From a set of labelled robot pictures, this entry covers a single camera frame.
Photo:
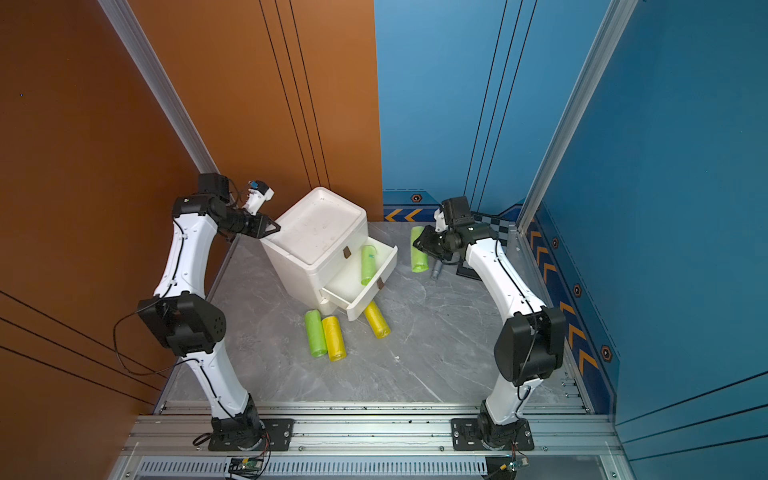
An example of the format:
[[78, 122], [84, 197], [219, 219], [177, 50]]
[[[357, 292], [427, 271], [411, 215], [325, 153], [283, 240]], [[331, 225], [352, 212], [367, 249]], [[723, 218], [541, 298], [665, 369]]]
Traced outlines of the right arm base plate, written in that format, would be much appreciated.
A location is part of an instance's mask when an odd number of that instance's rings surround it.
[[475, 418], [454, 418], [450, 421], [453, 448], [456, 451], [535, 449], [533, 434], [527, 419], [508, 425], [494, 424], [486, 415]]

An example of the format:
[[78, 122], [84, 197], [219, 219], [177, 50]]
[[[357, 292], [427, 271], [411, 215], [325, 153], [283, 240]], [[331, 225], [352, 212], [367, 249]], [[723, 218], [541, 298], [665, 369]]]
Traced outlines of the yellow roll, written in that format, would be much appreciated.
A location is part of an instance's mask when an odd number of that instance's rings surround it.
[[365, 317], [377, 339], [390, 335], [391, 329], [375, 301], [371, 301], [364, 310]]
[[329, 360], [337, 362], [344, 359], [347, 351], [338, 318], [335, 316], [323, 318], [322, 327]]

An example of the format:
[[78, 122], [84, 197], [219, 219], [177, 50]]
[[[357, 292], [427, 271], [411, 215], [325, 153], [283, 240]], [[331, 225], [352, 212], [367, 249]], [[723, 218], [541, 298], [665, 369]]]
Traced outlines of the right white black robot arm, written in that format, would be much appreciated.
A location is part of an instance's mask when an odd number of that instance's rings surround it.
[[543, 381], [562, 367], [565, 316], [527, 286], [497, 233], [474, 219], [466, 197], [443, 201], [434, 219], [435, 224], [426, 226], [412, 246], [444, 263], [457, 257], [468, 264], [499, 310], [502, 328], [493, 349], [499, 376], [481, 404], [478, 427], [487, 447], [514, 445], [528, 428], [522, 416], [524, 406]]

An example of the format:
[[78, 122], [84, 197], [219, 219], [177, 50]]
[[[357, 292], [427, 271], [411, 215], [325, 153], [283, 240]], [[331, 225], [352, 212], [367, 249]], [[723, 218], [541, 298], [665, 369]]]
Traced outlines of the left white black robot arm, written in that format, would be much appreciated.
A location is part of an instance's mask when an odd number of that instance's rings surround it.
[[176, 200], [173, 241], [153, 296], [137, 314], [159, 341], [188, 366], [206, 395], [213, 433], [258, 441], [263, 427], [251, 395], [238, 380], [227, 355], [225, 314], [206, 299], [204, 277], [212, 242], [219, 231], [261, 239], [280, 226], [260, 212], [273, 190], [252, 182], [245, 204], [234, 207], [225, 193], [197, 193]]

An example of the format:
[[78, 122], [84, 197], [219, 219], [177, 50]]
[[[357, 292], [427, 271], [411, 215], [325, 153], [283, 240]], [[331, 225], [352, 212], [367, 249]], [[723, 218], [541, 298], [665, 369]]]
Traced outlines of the green roll with label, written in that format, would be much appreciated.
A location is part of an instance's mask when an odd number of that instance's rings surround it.
[[377, 272], [377, 250], [373, 245], [364, 245], [361, 249], [361, 284], [367, 286]]

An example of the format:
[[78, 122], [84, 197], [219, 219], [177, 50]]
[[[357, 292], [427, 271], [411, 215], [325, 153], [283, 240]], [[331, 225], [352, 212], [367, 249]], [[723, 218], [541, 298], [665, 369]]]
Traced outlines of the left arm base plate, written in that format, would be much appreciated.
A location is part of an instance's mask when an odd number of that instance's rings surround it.
[[233, 419], [212, 419], [213, 432], [208, 442], [210, 451], [266, 451], [289, 449], [294, 420], [292, 418], [260, 419], [256, 424], [243, 424]]

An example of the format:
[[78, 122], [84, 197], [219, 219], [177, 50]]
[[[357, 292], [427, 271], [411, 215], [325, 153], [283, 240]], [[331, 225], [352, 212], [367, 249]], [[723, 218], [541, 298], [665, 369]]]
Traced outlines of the white three-drawer cabinet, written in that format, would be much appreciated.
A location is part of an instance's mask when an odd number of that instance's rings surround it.
[[325, 287], [368, 238], [362, 207], [316, 187], [277, 219], [280, 231], [261, 240], [284, 289], [324, 315], [338, 304]]

